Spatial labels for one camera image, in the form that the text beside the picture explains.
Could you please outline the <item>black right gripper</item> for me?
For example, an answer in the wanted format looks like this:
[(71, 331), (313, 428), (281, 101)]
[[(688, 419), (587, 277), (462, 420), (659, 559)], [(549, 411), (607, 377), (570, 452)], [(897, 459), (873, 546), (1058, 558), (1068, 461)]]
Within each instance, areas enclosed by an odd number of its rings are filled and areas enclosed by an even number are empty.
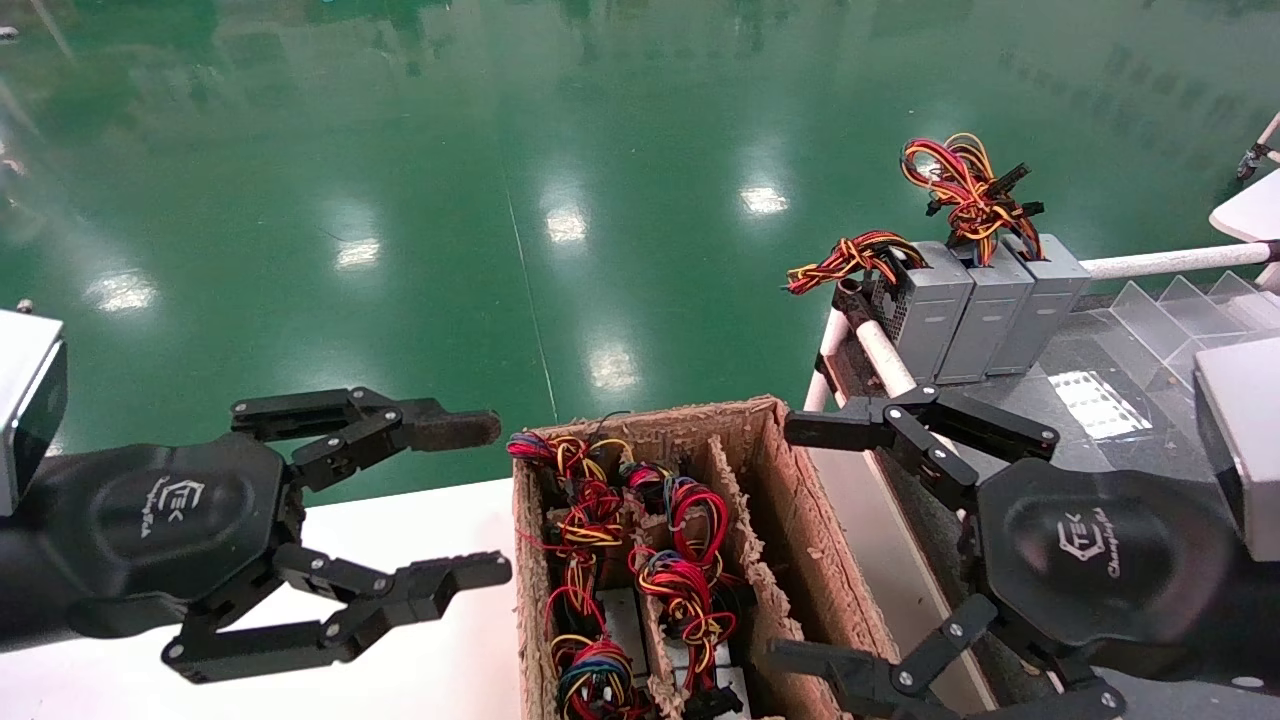
[[(809, 448), (882, 450), (945, 507), (974, 512), (986, 564), (982, 583), (1007, 614), (1004, 638), (1033, 659), (1166, 682), (1210, 665), (1213, 615), (1243, 547), (1208, 482), (1057, 468), (1046, 462), (1059, 443), (1056, 429), (934, 386), (892, 398), (851, 397), (837, 413), (790, 411), (783, 437)], [(978, 471), (945, 441), (1012, 465), (979, 483)], [(1029, 457), (1039, 460), (1023, 460)], [(768, 641), (767, 664), (822, 679), (849, 714), (957, 719), (932, 684), (998, 624), (997, 606), (974, 594), (899, 664), (860, 650), (786, 639)], [(1060, 694), (977, 716), (1125, 714), (1123, 694), (1091, 669), (1060, 676)]]

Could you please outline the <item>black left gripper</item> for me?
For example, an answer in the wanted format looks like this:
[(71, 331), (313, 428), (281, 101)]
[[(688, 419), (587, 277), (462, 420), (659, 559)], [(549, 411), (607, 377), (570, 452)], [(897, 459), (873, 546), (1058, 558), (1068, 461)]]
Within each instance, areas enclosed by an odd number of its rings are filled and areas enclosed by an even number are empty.
[[(500, 552), (383, 573), (287, 544), (305, 518), (292, 484), (320, 492), (406, 450), (492, 445), (497, 413), (451, 413), (435, 398), (355, 387), (239, 400), (230, 428), (256, 441), (228, 433), (179, 447), (131, 445), (41, 466), (38, 643), (123, 639), (183, 623), (163, 662), (193, 684), (229, 682), (349, 664), (396, 628), (442, 619), (460, 592), (512, 579)], [(288, 469), (259, 443), (289, 439), (306, 443)], [(339, 609), (323, 621), (229, 628), (284, 584)]]

